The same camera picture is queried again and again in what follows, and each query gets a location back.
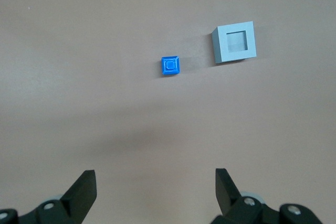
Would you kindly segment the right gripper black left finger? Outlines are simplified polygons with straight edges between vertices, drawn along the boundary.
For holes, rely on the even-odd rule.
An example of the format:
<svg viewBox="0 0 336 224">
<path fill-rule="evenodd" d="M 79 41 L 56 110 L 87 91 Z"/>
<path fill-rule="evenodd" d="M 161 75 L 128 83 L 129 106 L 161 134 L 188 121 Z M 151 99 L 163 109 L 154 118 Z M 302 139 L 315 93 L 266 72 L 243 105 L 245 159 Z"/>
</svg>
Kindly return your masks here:
<svg viewBox="0 0 336 224">
<path fill-rule="evenodd" d="M 48 200 L 19 216 L 17 210 L 1 210 L 1 223 L 82 223 L 97 198 L 94 170 L 84 171 L 60 199 Z"/>
</svg>

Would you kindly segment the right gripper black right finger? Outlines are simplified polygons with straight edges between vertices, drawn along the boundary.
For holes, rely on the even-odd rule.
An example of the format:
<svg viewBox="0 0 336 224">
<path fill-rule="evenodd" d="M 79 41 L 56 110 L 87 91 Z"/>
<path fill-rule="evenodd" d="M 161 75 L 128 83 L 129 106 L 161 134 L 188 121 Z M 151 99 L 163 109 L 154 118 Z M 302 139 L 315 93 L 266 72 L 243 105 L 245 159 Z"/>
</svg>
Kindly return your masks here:
<svg viewBox="0 0 336 224">
<path fill-rule="evenodd" d="M 222 214 L 212 223 L 321 223 L 309 208 L 298 204 L 283 204 L 273 210 L 256 197 L 243 196 L 228 171 L 215 171 L 216 198 Z"/>
</svg>

